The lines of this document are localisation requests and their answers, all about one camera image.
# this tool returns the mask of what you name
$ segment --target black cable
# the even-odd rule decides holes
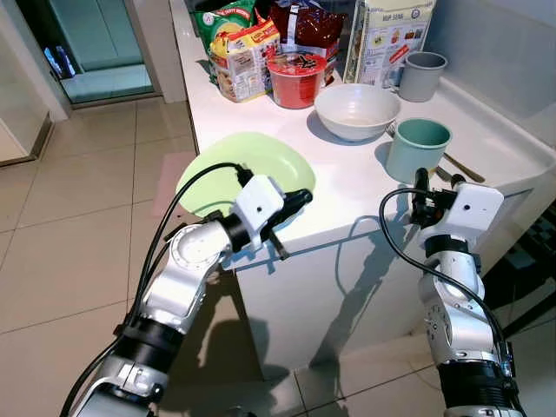
[[[81,386],[85,383],[87,378],[89,378],[89,375],[96,369],[96,367],[101,364],[104,358],[116,348],[121,339],[121,336],[115,338],[112,343],[105,347],[104,350],[100,354],[98,354],[96,358],[93,359],[91,363],[83,370],[83,372],[81,372],[81,375],[79,375],[76,382],[73,384],[73,387],[71,387],[69,394],[66,397],[66,401],[63,403],[60,417],[66,417],[67,415],[70,415],[71,406],[73,405],[73,401],[76,398]]]
[[[513,406],[521,413],[522,417],[527,417],[527,414],[525,413],[523,406],[521,406],[520,399],[518,398],[517,394],[513,396]]]
[[[161,222],[158,225],[158,229],[156,230],[155,235],[153,236],[153,240],[150,243],[149,251],[147,252],[147,256],[145,256],[145,262],[142,265],[141,276],[139,278],[139,283],[137,285],[136,298],[134,299],[133,305],[131,306],[131,310],[129,311],[129,314],[126,317],[126,321],[124,322],[125,325],[129,325],[139,314],[139,308],[141,307],[142,293],[144,292],[144,290],[147,287],[147,284],[149,282],[149,270],[150,270],[150,267],[151,267],[150,263],[152,261],[153,255],[155,254],[156,245],[157,245],[158,241],[160,241],[160,238],[162,237],[162,233],[164,231],[164,228],[166,228],[166,225],[168,224],[169,218],[170,218],[172,212],[174,211],[175,206],[177,206],[178,202],[182,199],[185,192],[197,180],[199,180],[199,178],[208,174],[211,171],[214,171],[215,169],[220,169],[220,168],[234,168],[238,171],[238,173],[241,173],[244,170],[244,168],[241,165],[239,165],[237,163],[232,163],[232,162],[220,162],[220,163],[216,163],[215,165],[211,165],[210,167],[207,167],[207,168],[199,171],[195,175],[193,175],[180,188],[180,190],[175,194],[174,198],[172,199],[172,201],[168,205],[166,213],[162,217]]]
[[[147,285],[149,285],[150,279],[152,278],[152,276],[156,272],[156,267],[158,266],[158,264],[162,260],[162,257],[164,256],[164,254],[166,253],[166,251],[168,250],[169,247],[170,247],[170,241],[165,242],[164,246],[161,247],[160,252],[158,252],[158,255],[156,256],[155,260],[153,261],[153,264],[150,266],[149,273],[147,274],[147,278],[148,278],[147,279]]]
[[[504,342],[506,339],[504,337],[504,333],[502,331],[501,325],[498,323],[498,320],[494,316],[494,313],[492,312],[492,310],[485,304],[485,302],[483,300],[481,300],[481,298],[477,294],[475,294],[471,289],[469,289],[465,285],[457,282],[454,278],[451,278],[450,276],[448,276],[446,274],[442,274],[440,271],[437,271],[436,269],[430,268],[427,265],[425,265],[424,263],[416,261],[412,257],[406,255],[403,252],[403,250],[400,249],[398,247],[398,245],[394,242],[394,239],[392,239],[392,236],[390,235],[390,232],[388,231],[388,225],[387,225],[387,222],[386,222],[386,217],[384,215],[384,211],[385,211],[385,207],[386,207],[387,202],[392,197],[394,197],[395,195],[398,195],[398,194],[421,194],[421,195],[425,195],[427,197],[430,196],[430,193],[428,191],[423,190],[423,189],[395,189],[394,191],[386,194],[386,196],[381,201],[381,205],[379,206],[379,223],[381,224],[382,232],[384,233],[384,236],[386,237],[386,240],[387,240],[388,244],[392,247],[394,252],[396,254],[398,254],[398,256],[401,259],[403,259],[404,261],[406,261],[407,263],[413,265],[414,267],[417,267],[417,268],[421,269],[424,272],[428,272],[431,275],[435,275],[435,276],[439,277],[444,282],[447,282],[450,285],[453,285],[459,291],[461,291],[462,293],[467,295],[469,298],[471,298],[475,302],[477,302],[477,304],[479,304],[479,306],[485,312],[486,319],[491,324],[491,329],[493,330],[493,335],[494,335],[494,341],[495,342],[496,341]]]
[[[163,233],[164,229],[166,228],[166,225],[168,224],[169,218],[172,215],[172,212],[174,211],[178,202],[182,199],[182,197],[186,193],[186,191],[197,180],[199,180],[201,177],[205,176],[209,172],[214,171],[215,169],[220,169],[220,168],[234,168],[238,172],[238,175],[245,174],[247,172],[247,170],[245,168],[243,168],[241,165],[239,165],[237,163],[232,163],[232,162],[216,163],[214,165],[211,165],[210,167],[207,167],[207,168],[199,171],[197,174],[193,175],[180,188],[180,190],[175,194],[174,198],[172,199],[172,201],[168,205],[168,208],[166,209],[166,213],[164,213],[164,216],[162,217],[161,222],[158,225],[158,228],[156,229],[153,240],[151,241],[151,243],[149,245],[149,251],[147,252],[147,256],[145,257],[145,261],[142,265],[141,276],[140,276],[139,282],[137,284],[136,298],[133,301],[133,305],[131,306],[131,310],[129,311],[128,314],[126,314],[125,320],[123,321],[124,326],[128,326],[138,316],[139,308],[141,306],[142,295],[143,295],[145,289],[147,288],[147,285],[149,284],[150,278],[155,273],[156,266],[158,265],[158,263],[160,262],[160,260],[164,256],[164,253],[166,252],[166,250],[168,250],[169,242],[166,242],[164,244],[164,246],[161,248],[158,255],[156,256],[156,258],[154,259],[154,261],[152,261],[153,255],[154,255],[155,250],[156,250],[156,245],[158,244],[158,241],[160,241],[162,233]],[[120,343],[120,341],[122,341],[122,338],[123,338],[123,336],[118,335],[100,354],[98,354],[96,356],[95,359],[93,359],[93,361],[79,375],[76,382],[73,384],[73,387],[69,391],[69,394],[66,397],[65,402],[63,403],[62,411],[60,412],[60,417],[67,417],[70,414],[71,406],[73,405],[73,402],[74,402],[81,386],[85,383],[87,378],[89,378],[90,374],[117,347],[118,343]]]

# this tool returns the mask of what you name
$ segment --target red container lid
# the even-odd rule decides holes
[[[268,69],[281,76],[312,76],[327,66],[327,60],[318,55],[287,52],[268,59]]]

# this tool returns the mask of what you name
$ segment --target snack package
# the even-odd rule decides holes
[[[218,10],[193,12],[205,50],[209,50],[218,34],[236,33],[251,26],[255,21],[254,7],[255,0],[237,0]]]
[[[425,42],[434,0],[359,0],[349,38],[344,83],[400,85],[409,52]]]
[[[327,60],[324,83],[331,83],[346,15],[326,11],[312,0],[280,0],[268,17],[280,32],[285,52],[307,52]]]
[[[280,50],[280,34],[272,20],[231,35],[221,33],[210,44],[209,58],[218,88],[235,103],[272,89],[267,58]]]

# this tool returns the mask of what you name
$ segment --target red cup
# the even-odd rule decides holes
[[[327,60],[318,55],[288,52],[268,59],[275,102],[287,109],[312,106]]]

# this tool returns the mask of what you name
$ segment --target bowl rim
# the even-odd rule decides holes
[[[328,116],[324,116],[319,110],[318,110],[318,102],[319,102],[319,98],[323,95],[326,94],[330,94],[328,93],[328,91],[333,91],[334,89],[338,89],[338,88],[348,88],[348,89],[352,89],[353,87],[362,87],[363,89],[371,89],[373,92],[377,92],[378,94],[382,94],[384,97],[386,97],[386,94],[388,94],[388,97],[392,98],[394,100],[394,102],[396,103],[396,107],[397,107],[397,111],[395,112],[395,115],[393,117],[391,117],[390,119],[384,120],[382,122],[378,122],[378,123],[373,123],[373,124],[351,124],[351,123],[346,123],[346,122],[338,122],[336,119],[328,117]],[[369,84],[363,84],[363,83],[343,83],[343,84],[337,84],[337,85],[331,85],[330,87],[327,87],[323,90],[321,90],[319,92],[319,94],[317,95],[317,97],[314,99],[314,111],[316,111],[317,115],[319,116],[323,116],[325,118],[327,118],[329,121],[334,122],[334,123],[338,123],[341,126],[348,126],[350,128],[362,128],[362,129],[369,129],[369,128],[378,128],[380,126],[384,126],[384,125],[388,125],[389,123],[393,122],[394,120],[396,120],[396,117],[400,114],[401,112],[401,101],[400,99],[390,90],[388,89],[381,89],[380,87],[374,87],[372,85]]]

